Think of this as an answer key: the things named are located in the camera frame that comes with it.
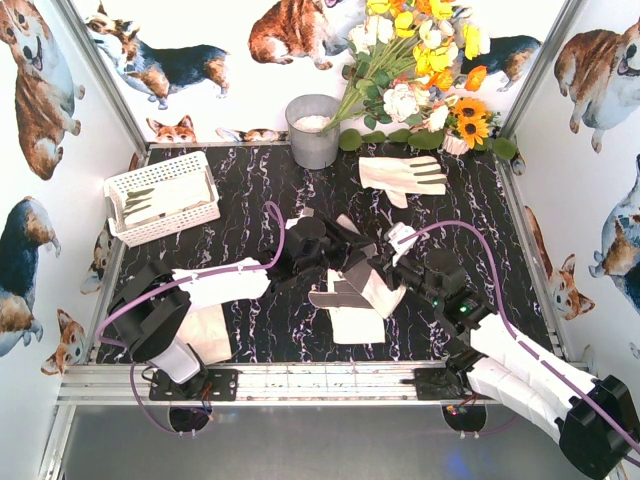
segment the white wall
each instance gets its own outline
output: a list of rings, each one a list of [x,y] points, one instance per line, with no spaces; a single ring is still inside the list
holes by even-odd
[[[635,0],[589,1],[567,41],[578,32],[594,29],[622,33],[638,22],[639,16],[640,4]],[[584,61],[598,59],[593,55]],[[605,66],[592,65],[603,69],[600,80],[609,75]],[[637,79],[634,85],[632,88],[640,91]],[[636,181],[640,111],[605,133],[598,154],[591,146],[591,128],[581,122],[577,135],[570,131],[573,107],[569,98],[561,96],[550,68],[517,128],[518,145],[527,163],[526,174],[518,178],[518,184],[525,204],[537,216],[554,267],[561,267],[574,253],[575,284],[596,304],[590,312],[570,321],[558,319],[571,360],[580,360],[591,345],[586,358],[595,353],[599,376],[613,374],[623,380],[636,405],[640,405],[640,360],[629,346],[630,342],[640,345],[640,317],[610,277],[594,278],[588,269],[597,263],[594,251],[602,251],[605,220]],[[638,469],[630,467],[627,472],[630,478],[640,478]]]
[[[248,0],[241,4],[184,0],[180,8],[175,8],[174,2],[157,0],[104,0],[102,3],[111,19],[132,20],[140,26],[138,37],[154,48],[207,44],[231,53],[231,88],[227,98],[216,99],[217,91],[207,80],[169,95],[169,107],[164,111],[158,110],[157,103],[148,102],[146,94],[128,86],[103,55],[148,141],[154,141],[155,135],[147,126],[147,117],[175,125],[183,115],[189,114],[198,140],[216,142],[221,141],[215,134],[218,127],[286,130],[284,109],[299,95],[323,93],[342,97],[346,84],[341,76],[342,66],[351,60],[346,51],[331,57],[333,68],[327,71],[316,69],[308,57],[286,66],[258,64],[252,60],[247,47],[251,28],[275,3],[274,0]],[[530,35],[544,41],[564,0],[469,0],[459,3],[474,8],[475,21],[492,37]],[[96,12],[99,2],[76,0],[76,4],[81,15],[87,17]],[[501,111],[504,118],[524,81],[519,81],[506,93],[498,93],[496,90],[503,85],[502,77],[502,74],[491,76],[479,92],[465,91],[464,94],[479,96],[492,110]],[[349,126],[367,131],[362,120],[343,124],[343,128]],[[404,127],[386,125],[380,129],[394,131]]]
[[[25,196],[36,198],[47,210],[61,255],[39,248],[36,300],[33,314],[43,326],[40,342],[27,347],[19,342],[0,357],[0,477],[8,480],[36,478],[52,419],[60,376],[40,372],[42,363],[60,342],[57,309],[88,328],[97,294],[82,295],[80,284],[93,260],[93,247],[105,218],[101,189],[104,178],[126,170],[134,146],[110,110],[96,80],[79,58],[50,2],[38,1],[40,13],[64,53],[75,83],[85,86],[83,100],[76,101],[74,118],[82,122],[78,137],[67,133],[64,157],[53,178],[44,181],[29,169],[18,144],[14,92],[16,63],[9,47],[0,43],[0,125],[2,164],[0,177],[0,231],[7,214]]]

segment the marble pattern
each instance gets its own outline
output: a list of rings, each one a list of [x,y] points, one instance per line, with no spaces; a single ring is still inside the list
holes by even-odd
[[[197,149],[154,149],[151,163]],[[278,238],[278,230],[264,211],[272,200],[285,218],[310,207],[332,218],[347,214],[358,228],[380,238],[394,223],[414,228],[439,220],[472,223],[487,238],[498,265],[510,320],[523,333],[550,347],[545,323],[533,291],[524,254],[508,212],[503,186],[489,155],[467,154],[455,158],[443,154],[438,161],[448,176],[442,196],[409,195],[409,208],[391,206],[377,190],[364,190],[358,178],[358,154],[342,154],[322,171],[296,166],[287,145],[201,148],[207,156],[221,195],[222,217],[176,235],[128,249],[120,269],[117,289],[147,262],[162,259],[174,268],[197,269],[236,262],[255,255]],[[365,156],[410,157],[424,154],[393,144],[370,145]],[[494,285],[480,242],[467,231],[440,229],[412,250],[418,258],[430,248],[454,249],[471,282],[493,299]],[[385,321],[386,343],[336,345],[331,322],[307,298],[312,285],[323,288],[321,275],[300,280],[298,287],[279,296],[237,301],[223,306],[233,358],[230,362],[351,362],[438,359],[448,340],[433,311],[403,300]],[[108,328],[107,336],[115,330]],[[98,363],[127,363],[121,349],[101,345]]]

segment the gray floor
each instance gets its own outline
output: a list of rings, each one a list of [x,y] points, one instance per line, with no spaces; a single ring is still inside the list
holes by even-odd
[[[166,408],[153,409],[163,421]],[[80,407],[67,480],[582,480],[557,445],[519,420],[464,440],[440,407],[217,408],[196,440],[154,428],[137,407]],[[489,407],[485,431],[512,413]]]

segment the dog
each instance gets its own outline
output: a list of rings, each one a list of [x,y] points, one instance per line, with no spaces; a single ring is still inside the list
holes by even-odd
[[[173,93],[211,80],[220,88],[218,98],[229,90],[226,61],[229,53],[210,45],[184,48],[152,48],[138,38],[133,22],[112,20],[100,3],[98,12],[85,20],[96,46],[113,62],[127,85],[149,95],[158,109],[168,108]]]
[[[87,275],[82,281],[80,292],[83,295],[94,293],[100,290],[104,272],[107,269],[111,246],[113,245],[113,235],[109,231],[109,224],[105,222],[95,247],[93,248],[93,262],[87,271]]]
[[[589,267],[594,278],[608,275],[614,285],[640,313],[640,155],[636,159],[636,182],[611,211],[602,227],[602,251]]]
[[[485,66],[487,67],[487,75],[504,73],[507,84],[498,88],[497,91],[506,92],[529,73],[538,57],[542,42],[528,35],[492,38],[489,53],[478,55],[473,60],[469,60],[464,56],[463,26],[472,15],[473,9],[471,7],[454,7],[454,14],[450,19],[456,31],[455,42],[460,48],[460,54],[454,65],[454,71],[457,73],[455,86],[462,88],[471,70]]]
[[[0,236],[0,357],[22,339],[25,347],[31,334],[42,340],[42,324],[33,316],[36,300],[38,248],[61,247],[44,207],[26,197],[9,212]]]
[[[607,130],[622,123],[640,105],[640,21],[619,35],[592,30],[575,35],[564,46],[554,73],[562,96],[575,104],[569,128],[580,120],[593,128],[591,146],[602,151]]]
[[[347,48],[347,36],[364,22],[364,0],[280,0],[249,35],[249,51],[258,63],[287,65],[292,57],[311,57],[319,70]]]
[[[529,226],[536,240],[536,245],[542,257],[542,265],[547,275],[549,291],[554,307],[565,320],[573,320],[579,315],[593,310],[595,302],[585,297],[576,287],[574,272],[576,267],[576,256],[571,254],[567,257],[562,268],[555,269],[544,245],[544,238],[538,220],[529,207],[525,207]]]
[[[254,128],[248,132],[217,128],[216,134],[225,142],[286,142],[289,140],[289,132],[276,132],[266,128]]]
[[[147,125],[156,134],[158,143],[196,143],[196,134],[193,131],[193,121],[189,115],[182,117],[182,120],[173,127],[147,118]]]
[[[68,365],[77,365],[82,361],[86,344],[84,328],[67,312],[58,309],[58,326],[60,327],[60,344],[55,352],[47,358],[40,371],[45,375],[64,375]]]
[[[0,41],[9,45],[18,66],[16,119],[20,148],[31,170],[49,180],[62,160],[65,132],[78,136],[75,85],[64,55],[35,5],[27,0],[0,2]]]

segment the white vase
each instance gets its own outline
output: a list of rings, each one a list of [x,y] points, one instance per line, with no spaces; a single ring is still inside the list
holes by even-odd
[[[445,132],[442,148],[451,155],[462,155],[469,151],[469,145],[462,138],[456,137],[450,131]]]

